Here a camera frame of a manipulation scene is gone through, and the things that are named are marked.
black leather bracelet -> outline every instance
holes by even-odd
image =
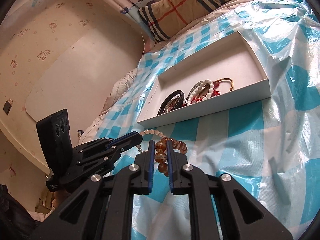
[[[176,95],[180,96],[177,98],[177,102],[175,103],[175,105],[171,108],[171,110],[175,110],[178,109],[180,107],[182,107],[183,104],[183,100],[184,100],[184,93],[181,90],[176,90],[175,92],[171,93],[161,104],[160,109],[158,111],[157,115],[163,114],[164,108],[165,106],[170,102],[170,100],[172,100]]]

blue checkered plastic sheet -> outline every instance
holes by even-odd
[[[145,54],[96,136],[142,131],[136,120],[156,76],[234,31],[257,54],[272,97],[157,129],[184,141],[189,163],[205,173],[232,174],[297,239],[320,208],[320,25],[305,0],[249,2]],[[143,149],[150,139],[159,137],[145,135]],[[137,154],[126,151],[114,173]],[[157,167],[152,193],[134,197],[132,239],[190,239],[188,196],[173,196]]]

cardboard box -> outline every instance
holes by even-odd
[[[199,81],[231,78],[216,89],[219,96],[157,116],[161,103],[175,90],[185,98]],[[145,128],[176,123],[271,97],[269,79],[244,37],[232,33],[186,57],[160,74],[137,120]]]

bangle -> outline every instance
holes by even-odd
[[[176,90],[175,92],[171,93],[171,94],[162,102],[162,104],[161,104],[161,106],[160,106],[160,109],[159,109],[157,115],[163,114],[166,105],[167,105],[176,95],[179,95],[179,94],[180,94],[180,96],[177,97],[177,100],[176,100],[176,102],[174,102],[174,105],[172,106],[171,111],[172,111],[172,110],[176,110],[176,109],[182,107],[183,100],[184,100],[184,93],[183,93],[181,90]]]
[[[188,100],[187,100],[187,106],[190,106],[193,103],[197,103],[199,101],[207,100],[213,96],[220,95],[219,91],[214,90],[220,85],[221,81],[231,81],[231,87],[229,91],[233,90],[233,80],[231,78],[221,78],[216,81],[211,81],[209,79],[206,79],[205,81],[198,82],[196,85],[200,84],[198,87],[195,88],[195,86],[192,88],[191,93],[189,94]],[[205,96],[202,96],[199,98],[199,94],[207,87],[210,87],[208,93]]]
[[[177,100],[178,100],[177,98],[170,100],[169,103],[167,103],[167,105],[165,106],[163,113],[165,114],[167,112],[170,112],[172,110],[172,107],[177,102]]]
[[[167,154],[165,153],[167,149],[167,141],[170,140],[172,142],[173,149],[179,150],[180,153],[182,154],[186,154],[188,152],[187,145],[182,141],[178,141],[176,139],[168,138],[167,136],[164,136],[163,133],[160,132],[159,130],[146,129],[140,132],[140,134],[142,136],[144,136],[145,134],[155,134],[161,138],[161,140],[155,144],[155,150],[156,150],[155,161],[159,163],[158,171],[168,177],[169,176],[168,165],[167,163],[165,163],[167,161]],[[140,144],[138,144],[136,147],[138,148],[138,152],[140,153],[146,152],[142,150]]]

camera lens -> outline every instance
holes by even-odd
[[[66,130],[66,126],[64,124],[64,120],[63,119],[61,119],[60,126],[61,126],[61,131],[64,132]]]
[[[56,134],[57,136],[60,136],[60,128],[58,124],[56,124]]]

